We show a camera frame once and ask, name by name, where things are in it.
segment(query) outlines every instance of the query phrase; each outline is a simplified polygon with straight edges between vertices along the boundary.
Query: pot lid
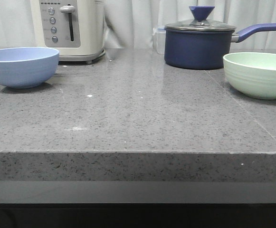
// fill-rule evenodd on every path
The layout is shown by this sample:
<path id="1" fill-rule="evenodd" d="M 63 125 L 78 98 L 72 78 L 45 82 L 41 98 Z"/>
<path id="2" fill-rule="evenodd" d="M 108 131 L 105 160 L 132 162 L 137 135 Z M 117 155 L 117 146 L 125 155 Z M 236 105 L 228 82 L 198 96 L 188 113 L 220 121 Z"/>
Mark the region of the pot lid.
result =
<path id="1" fill-rule="evenodd" d="M 235 31 L 235 26 L 216 20 L 206 20 L 214 8 L 214 6 L 190 6 L 195 19 L 167 24 L 165 28 L 184 31 Z"/>

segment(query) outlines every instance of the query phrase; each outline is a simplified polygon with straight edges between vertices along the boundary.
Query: bowl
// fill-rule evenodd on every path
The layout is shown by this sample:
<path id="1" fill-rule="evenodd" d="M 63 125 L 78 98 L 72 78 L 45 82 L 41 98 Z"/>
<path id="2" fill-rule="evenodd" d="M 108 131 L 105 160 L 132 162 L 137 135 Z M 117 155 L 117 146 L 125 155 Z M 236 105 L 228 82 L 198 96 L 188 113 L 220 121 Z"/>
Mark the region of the bowl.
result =
<path id="1" fill-rule="evenodd" d="M 226 54 L 223 65 L 226 79 L 238 91 L 253 98 L 276 99 L 276 54 Z"/>
<path id="2" fill-rule="evenodd" d="M 15 89 L 36 87 L 50 79 L 59 51 L 47 47 L 0 49 L 0 85 Z"/>

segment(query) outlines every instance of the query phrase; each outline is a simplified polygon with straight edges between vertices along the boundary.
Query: blue bowl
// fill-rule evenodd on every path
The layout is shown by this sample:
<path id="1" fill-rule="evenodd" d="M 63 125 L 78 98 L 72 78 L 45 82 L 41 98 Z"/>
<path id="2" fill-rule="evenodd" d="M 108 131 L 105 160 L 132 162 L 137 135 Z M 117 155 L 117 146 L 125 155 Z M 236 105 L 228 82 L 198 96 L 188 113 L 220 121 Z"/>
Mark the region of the blue bowl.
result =
<path id="1" fill-rule="evenodd" d="M 0 49 L 0 85 L 32 88 L 50 79 L 58 65 L 59 51 L 47 47 Z"/>

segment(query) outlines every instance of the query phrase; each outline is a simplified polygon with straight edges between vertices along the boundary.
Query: toaster control panel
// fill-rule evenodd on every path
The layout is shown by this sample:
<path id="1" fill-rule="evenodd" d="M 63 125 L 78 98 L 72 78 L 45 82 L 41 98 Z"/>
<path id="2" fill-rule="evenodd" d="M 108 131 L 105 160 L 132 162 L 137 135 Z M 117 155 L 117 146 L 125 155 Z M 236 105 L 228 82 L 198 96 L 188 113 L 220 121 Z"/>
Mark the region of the toaster control panel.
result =
<path id="1" fill-rule="evenodd" d="M 76 0 L 39 0 L 39 7 L 47 47 L 81 46 Z"/>

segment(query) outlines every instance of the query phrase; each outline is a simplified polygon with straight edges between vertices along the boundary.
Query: light green bowl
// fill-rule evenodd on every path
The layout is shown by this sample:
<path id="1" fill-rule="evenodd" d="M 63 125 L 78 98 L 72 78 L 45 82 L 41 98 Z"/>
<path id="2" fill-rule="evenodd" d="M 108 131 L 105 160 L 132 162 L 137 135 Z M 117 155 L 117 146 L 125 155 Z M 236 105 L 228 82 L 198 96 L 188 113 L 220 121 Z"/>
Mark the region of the light green bowl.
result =
<path id="1" fill-rule="evenodd" d="M 228 82 L 258 99 L 276 99 L 276 54 L 238 52 L 223 57 Z"/>

